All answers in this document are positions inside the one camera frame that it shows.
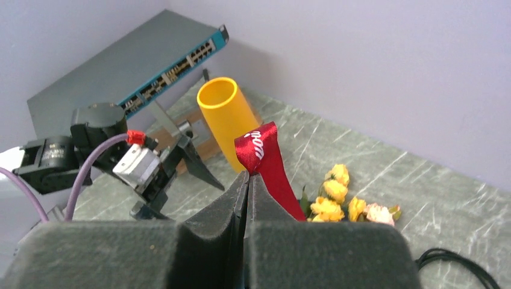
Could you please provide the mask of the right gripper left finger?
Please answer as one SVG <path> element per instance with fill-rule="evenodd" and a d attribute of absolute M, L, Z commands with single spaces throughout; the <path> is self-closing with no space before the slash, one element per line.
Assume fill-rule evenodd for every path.
<path fill-rule="evenodd" d="M 183 222 L 51 222 L 22 243 L 3 288 L 243 288 L 249 174 Z"/>

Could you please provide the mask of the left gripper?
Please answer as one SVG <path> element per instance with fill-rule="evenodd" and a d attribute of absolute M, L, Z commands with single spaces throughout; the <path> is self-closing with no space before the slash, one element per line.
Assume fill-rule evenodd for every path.
<path fill-rule="evenodd" d="M 168 200 L 166 191 L 177 178 L 177 167 L 182 161 L 191 175 L 221 191 L 225 190 L 222 183 L 204 164 L 192 143 L 191 136 L 182 135 L 173 146 L 158 150 L 157 156 L 158 165 L 148 185 L 140 194 L 142 199 L 137 201 L 130 211 L 133 219 L 170 220 L 161 213 L 161 209 Z"/>

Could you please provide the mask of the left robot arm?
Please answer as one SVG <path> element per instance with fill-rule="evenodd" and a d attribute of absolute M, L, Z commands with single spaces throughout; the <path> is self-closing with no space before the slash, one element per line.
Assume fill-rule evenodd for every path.
<path fill-rule="evenodd" d="M 1 191 L 23 193 L 40 221 L 48 214 L 39 196 L 69 193 L 71 220 L 85 185 L 92 184 L 91 170 L 97 168 L 131 187 L 139 201 L 131 209 L 136 220 L 164 219 L 167 189 L 184 163 L 187 171 L 209 185 L 223 190 L 199 156 L 191 129 L 178 130 L 170 146 L 155 134 L 128 128 L 124 110 L 116 104 L 98 103 L 72 113 L 69 135 L 30 141 L 1 154 Z"/>

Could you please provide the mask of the artificial flower bunch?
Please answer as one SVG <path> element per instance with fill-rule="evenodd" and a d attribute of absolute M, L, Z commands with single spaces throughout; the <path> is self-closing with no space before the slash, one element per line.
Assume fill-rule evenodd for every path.
<path fill-rule="evenodd" d="M 348 197 L 350 175 L 346 165 L 334 165 L 324 177 L 315 199 L 306 195 L 298 200 L 308 222 L 371 222 L 395 226 L 401 217 L 401 207 L 386 207 L 378 203 L 367 203 L 357 197 Z"/>

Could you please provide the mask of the red ribbon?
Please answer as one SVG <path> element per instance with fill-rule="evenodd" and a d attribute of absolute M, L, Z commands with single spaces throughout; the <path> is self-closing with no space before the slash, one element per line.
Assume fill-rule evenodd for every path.
<path fill-rule="evenodd" d="M 269 194 L 295 220 L 307 220 L 284 169 L 275 122 L 266 123 L 234 140 L 236 156 L 250 175 L 261 175 Z"/>

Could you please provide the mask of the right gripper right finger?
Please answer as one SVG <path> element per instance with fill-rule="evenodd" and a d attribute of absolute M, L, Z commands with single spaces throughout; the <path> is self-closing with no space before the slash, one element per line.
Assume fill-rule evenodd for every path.
<path fill-rule="evenodd" d="M 250 288 L 420 288 L 404 237 L 379 223 L 309 223 L 290 216 L 262 177 L 248 183 Z"/>

